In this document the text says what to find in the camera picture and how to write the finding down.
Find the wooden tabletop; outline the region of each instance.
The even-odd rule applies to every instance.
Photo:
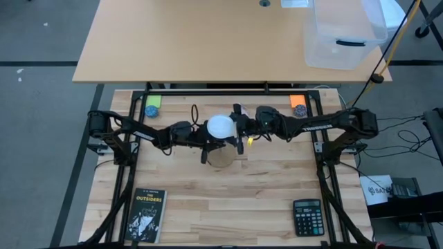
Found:
[[[128,115],[131,94],[128,90],[116,91],[111,110]],[[336,90],[320,90],[320,94],[325,113],[340,109]],[[199,122],[203,122],[216,113],[229,114],[236,102],[242,103],[251,116],[258,105],[269,105],[291,115],[288,96],[163,96],[160,116],[146,118],[145,124],[162,128],[190,120],[192,104],[198,106]],[[330,139],[341,132],[329,130]],[[252,147],[245,145],[244,155],[222,169],[202,165],[200,154],[199,149],[174,147],[172,155],[165,156],[150,142],[141,142],[134,188],[168,191],[161,245],[319,246],[319,241],[329,241],[327,231],[321,237],[297,237],[294,231],[292,201],[321,199],[309,133],[302,133],[290,143],[273,137],[272,143],[260,139]],[[101,156],[98,162],[109,159],[112,155]],[[341,160],[355,165],[351,156],[342,156]],[[109,212],[117,169],[112,163],[97,168],[79,241],[90,237]],[[336,171],[345,211],[371,238],[359,175],[342,165],[337,165]],[[340,227],[336,213],[332,213],[340,241]],[[118,238],[120,218],[121,211],[114,238]]]
[[[355,70],[306,65],[306,12],[279,1],[102,0],[73,81],[365,82],[378,47]]]

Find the white ball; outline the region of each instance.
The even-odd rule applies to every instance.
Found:
[[[235,135],[235,125],[228,115],[218,114],[212,116],[207,125],[208,132],[217,139],[225,139]]]

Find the plastic storage container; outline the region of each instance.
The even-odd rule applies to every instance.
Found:
[[[309,66],[351,70],[387,39],[379,0],[309,0],[304,22]]]
[[[405,12],[395,0],[383,0],[380,1],[381,9],[386,22],[386,30],[388,31],[388,38],[386,42],[389,42],[393,37],[397,29],[399,28],[401,21],[403,21]],[[403,26],[406,25],[408,19],[406,18]]]

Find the sticky note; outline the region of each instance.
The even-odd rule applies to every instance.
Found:
[[[290,95],[291,108],[296,108],[299,104],[306,106],[306,100],[304,95]]]
[[[150,105],[160,108],[161,95],[149,95],[146,100],[146,106],[150,106]]]

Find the green sticky note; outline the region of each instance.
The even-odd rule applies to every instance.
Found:
[[[149,95],[146,100],[146,106],[150,106],[150,105],[160,108],[161,95]]]

